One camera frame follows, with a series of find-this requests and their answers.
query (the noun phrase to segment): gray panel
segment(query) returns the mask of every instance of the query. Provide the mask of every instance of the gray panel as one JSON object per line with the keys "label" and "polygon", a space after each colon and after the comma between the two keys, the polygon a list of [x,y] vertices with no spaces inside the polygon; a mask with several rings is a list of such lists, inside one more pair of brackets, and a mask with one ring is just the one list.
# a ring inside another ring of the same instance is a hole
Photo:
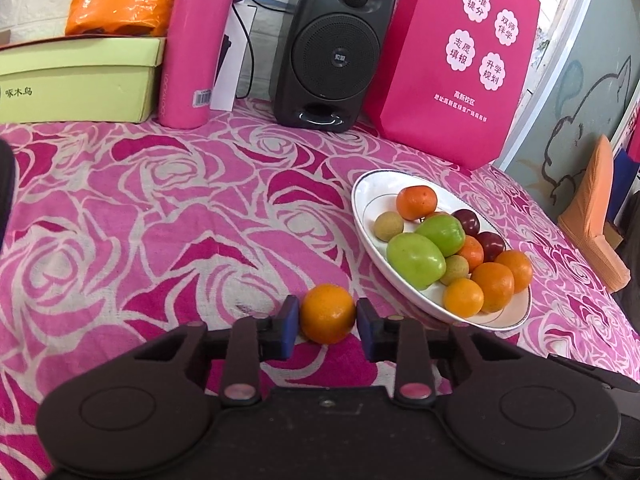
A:
{"label": "gray panel", "polygon": [[555,220],[598,136],[609,139],[640,73],[640,0],[591,0],[567,63],[506,173]]}

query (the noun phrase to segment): rose pattern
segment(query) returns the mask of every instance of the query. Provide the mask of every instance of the rose pattern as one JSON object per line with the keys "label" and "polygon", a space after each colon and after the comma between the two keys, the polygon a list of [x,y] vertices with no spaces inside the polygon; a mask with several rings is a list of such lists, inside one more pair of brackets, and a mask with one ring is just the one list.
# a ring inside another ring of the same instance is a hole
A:
{"label": "rose pattern", "polygon": [[[147,121],[5,125],[0,136],[18,167],[0,258],[3,480],[50,470],[34,432],[48,392],[180,323],[225,328],[332,282],[383,316],[439,327],[384,279],[356,236],[351,186],[377,168],[449,189],[529,255],[531,316],[501,336],[640,379],[639,337],[625,316],[536,203],[492,166],[466,171],[364,123],[346,134],[291,130],[252,100],[190,132]],[[393,378],[392,365],[364,360],[357,330],[330,348],[300,338],[291,360],[262,365],[265,389],[389,388]]]}

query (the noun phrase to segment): pink bottle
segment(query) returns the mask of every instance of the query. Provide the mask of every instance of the pink bottle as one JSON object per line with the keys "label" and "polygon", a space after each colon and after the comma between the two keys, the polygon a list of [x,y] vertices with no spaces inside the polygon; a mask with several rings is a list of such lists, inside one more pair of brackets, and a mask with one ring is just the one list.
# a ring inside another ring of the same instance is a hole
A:
{"label": "pink bottle", "polygon": [[175,0],[169,22],[158,121],[189,130],[209,119],[211,89],[233,0]]}

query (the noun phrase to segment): fruit plate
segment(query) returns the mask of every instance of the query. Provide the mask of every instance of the fruit plate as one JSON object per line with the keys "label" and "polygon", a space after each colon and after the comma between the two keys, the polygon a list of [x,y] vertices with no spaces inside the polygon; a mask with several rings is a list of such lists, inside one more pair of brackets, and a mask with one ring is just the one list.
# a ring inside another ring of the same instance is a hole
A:
{"label": "fruit plate", "polygon": [[[367,253],[382,272],[383,276],[405,298],[433,316],[446,323],[464,322],[480,328],[503,332],[513,330],[525,322],[531,311],[531,287],[514,294],[510,303],[501,311],[493,314],[481,312],[469,318],[458,317],[442,306],[444,285],[436,282],[425,290],[416,290],[392,269],[386,261],[386,243],[378,240],[373,234],[373,224],[378,215],[385,211],[396,210],[396,195],[408,186],[430,186],[438,196],[438,210],[453,213],[458,209],[471,209],[478,215],[480,231],[492,231],[502,234],[496,227],[476,209],[446,189],[424,178],[395,170],[373,170],[361,176],[351,191],[351,206],[355,216],[356,231]],[[418,222],[404,222],[404,232],[412,232]],[[507,240],[505,244],[511,249]]]}

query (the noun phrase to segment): plate rim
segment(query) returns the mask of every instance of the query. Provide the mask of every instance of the plate rim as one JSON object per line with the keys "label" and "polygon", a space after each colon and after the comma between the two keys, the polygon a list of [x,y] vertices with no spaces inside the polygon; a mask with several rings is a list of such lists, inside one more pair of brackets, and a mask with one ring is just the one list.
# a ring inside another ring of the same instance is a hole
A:
{"label": "plate rim", "polygon": [[[509,243],[509,241],[504,237],[504,235],[502,234],[502,231],[500,229],[498,229],[496,227],[496,225],[491,222],[482,212],[479,212],[476,210],[476,208],[474,208],[473,206],[471,206],[470,204],[468,204],[465,200],[463,200],[462,198],[460,198],[459,196],[455,195],[454,193],[448,191],[447,189],[443,188],[440,184],[436,183],[436,182],[432,182],[431,180],[426,179],[423,176],[420,175],[416,175],[416,174],[412,174],[409,173],[407,171],[401,171],[401,170],[390,170],[390,169],[383,169],[383,168],[379,168],[377,170],[369,170],[366,171],[365,173],[363,173],[361,176],[359,176],[356,181],[353,183],[353,187],[351,188],[351,211],[353,213],[353,218],[357,224],[357,234],[358,234],[358,238],[360,239],[360,241],[363,243],[364,248],[367,252],[367,254],[369,255],[369,257],[371,258],[373,264],[378,268],[378,270],[380,271],[380,273],[382,273],[382,275],[384,276],[385,273],[383,272],[382,269],[380,269],[380,266],[376,263],[376,259],[372,256],[370,251],[375,251],[375,252],[379,252],[375,246],[372,244],[372,242],[369,240],[369,237],[367,236],[367,233],[364,229],[364,225],[362,224],[362,222],[360,221],[360,218],[358,217],[358,215],[356,214],[356,208],[355,208],[355,192],[356,189],[358,187],[358,184],[360,184],[360,181],[364,180],[365,178],[371,176],[372,174],[375,173],[397,173],[397,174],[402,174],[402,175],[406,175],[406,176],[410,176],[410,177],[414,177],[414,178],[418,178],[419,180],[424,181],[427,184],[432,184],[435,186],[438,186],[442,189],[444,189],[445,191],[447,191],[449,194],[453,195],[455,198],[457,198],[458,200],[460,200],[460,202],[464,203],[466,206],[468,206],[470,209],[472,209],[476,214],[479,214],[491,227],[494,228],[494,230],[504,239],[505,243],[508,245],[508,247],[510,249],[513,249],[511,247],[511,244]],[[434,301],[431,301],[429,298],[425,297],[424,295],[420,294],[420,292],[418,290],[415,290],[413,287],[411,287],[411,285],[409,285],[406,280],[400,276],[400,274],[398,274],[398,272],[396,272],[396,270],[391,267],[391,265],[389,265],[388,263],[386,264],[385,270],[390,270],[393,275],[396,278],[399,278],[400,280],[402,280],[402,282],[404,282],[404,284],[409,288],[409,290],[411,290],[412,294],[415,294],[417,297],[421,298],[421,301],[425,301],[428,304],[430,304],[431,306],[436,307],[437,309],[445,312],[448,316],[451,316],[454,318],[453,322],[450,322],[449,324],[455,323],[455,324],[460,324],[460,323],[465,323],[465,324],[469,324],[469,325],[473,325],[476,326],[478,328],[482,328],[484,330],[491,330],[492,332],[508,332],[510,330],[515,330],[519,327],[521,327],[527,319],[529,319],[529,316],[531,314],[531,310],[533,307],[533,296],[531,293],[531,285],[529,285],[527,287],[527,296],[528,296],[528,300],[527,300],[527,309],[526,312],[524,313],[524,316],[522,317],[521,320],[519,320],[518,322],[509,325],[507,327],[492,327],[492,326],[487,326],[487,325],[483,325],[483,324],[479,324],[479,323],[475,323],[473,321],[469,321],[468,319],[464,319],[462,317],[456,316],[455,314],[452,314],[451,312],[449,312],[448,310],[446,310],[444,307],[439,306],[438,304],[436,304]],[[428,316],[431,316],[441,322],[446,323],[446,321],[443,321],[441,319],[436,318],[435,316],[433,316],[432,314],[430,314],[429,312],[425,311],[420,304],[416,303],[416,301],[412,300],[411,298],[408,298],[405,294],[403,294],[400,290],[398,290],[398,292],[400,292],[400,294],[408,301],[411,301],[417,308],[419,308],[421,311],[423,311],[425,314],[427,314]]]}

